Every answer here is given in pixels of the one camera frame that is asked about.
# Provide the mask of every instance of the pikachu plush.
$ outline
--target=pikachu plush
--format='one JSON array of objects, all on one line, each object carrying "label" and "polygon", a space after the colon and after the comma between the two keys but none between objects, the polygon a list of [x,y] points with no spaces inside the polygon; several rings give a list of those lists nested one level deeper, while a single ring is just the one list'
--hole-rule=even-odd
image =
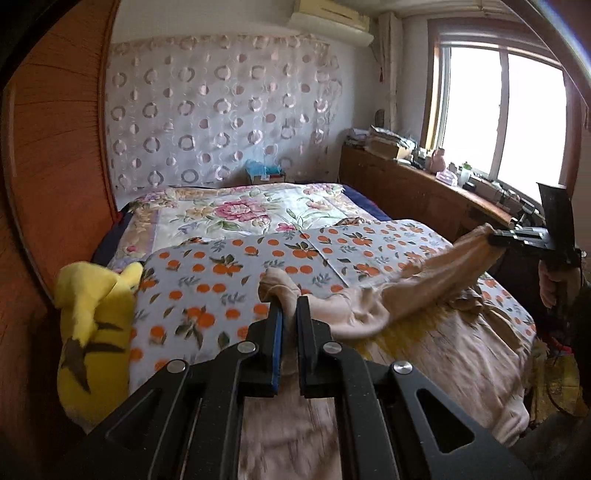
[{"label": "pikachu plush", "polygon": [[63,267],[57,392],[66,414],[89,432],[128,396],[129,340],[141,263],[120,274],[87,262]]}]

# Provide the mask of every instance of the wooden headboard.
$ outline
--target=wooden headboard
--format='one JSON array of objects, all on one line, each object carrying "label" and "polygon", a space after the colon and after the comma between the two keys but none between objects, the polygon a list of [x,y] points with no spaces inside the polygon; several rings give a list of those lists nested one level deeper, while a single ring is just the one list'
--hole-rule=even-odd
[{"label": "wooden headboard", "polygon": [[48,293],[61,267],[91,258],[116,215],[102,90],[117,4],[76,5],[31,50],[4,93],[8,201]]},{"label": "wooden headboard", "polygon": [[80,1],[2,97],[0,443],[37,473],[64,453],[68,435],[82,433],[57,399],[61,342],[50,293],[62,266],[90,260],[116,215],[102,88],[118,3]]}]

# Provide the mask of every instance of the pink blanket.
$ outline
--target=pink blanket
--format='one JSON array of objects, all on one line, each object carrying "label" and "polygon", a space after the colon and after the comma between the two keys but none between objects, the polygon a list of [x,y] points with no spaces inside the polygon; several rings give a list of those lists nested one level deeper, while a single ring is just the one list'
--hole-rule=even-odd
[{"label": "pink blanket", "polygon": [[[432,335],[431,348],[418,347],[418,355],[404,359],[510,445],[528,422],[522,379],[530,350],[529,341],[511,327],[506,313],[483,299],[476,286],[478,277],[503,253],[488,245],[491,230],[488,225],[477,228],[453,248],[415,262],[385,283],[346,288],[327,299],[309,295],[309,302],[312,317],[327,322],[340,340],[370,337],[390,324],[413,322],[429,308],[444,308],[447,318],[440,327],[455,331],[441,332],[441,338],[453,335],[456,341],[438,342]],[[289,276],[276,268],[269,268],[259,284],[262,301],[276,296],[282,304],[287,319],[285,355],[279,396],[245,404],[241,478],[340,478],[332,401],[305,400],[298,394],[293,317],[300,294]],[[429,356],[435,351],[436,361]],[[507,385],[507,375],[519,381]]]}]

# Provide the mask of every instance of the wooden shelf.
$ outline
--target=wooden shelf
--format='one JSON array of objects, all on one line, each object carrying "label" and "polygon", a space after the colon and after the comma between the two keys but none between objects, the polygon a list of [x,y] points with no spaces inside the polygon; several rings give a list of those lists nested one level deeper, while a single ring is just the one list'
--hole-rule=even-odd
[{"label": "wooden shelf", "polygon": [[345,145],[339,177],[393,219],[417,220],[452,242],[483,223],[507,228],[511,220],[509,213],[475,193]]}]

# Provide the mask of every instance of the curtain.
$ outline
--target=curtain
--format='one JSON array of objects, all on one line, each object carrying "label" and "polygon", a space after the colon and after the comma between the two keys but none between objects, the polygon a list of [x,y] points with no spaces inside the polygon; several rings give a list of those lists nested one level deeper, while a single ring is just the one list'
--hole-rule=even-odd
[{"label": "curtain", "polygon": [[166,186],[244,183],[244,166],[319,178],[342,94],[329,44],[304,36],[154,37],[110,47],[105,110],[123,206]]},{"label": "curtain", "polygon": [[402,63],[402,21],[392,12],[378,17],[380,64],[386,88],[384,99],[384,126],[392,131],[398,128],[396,90]]}]

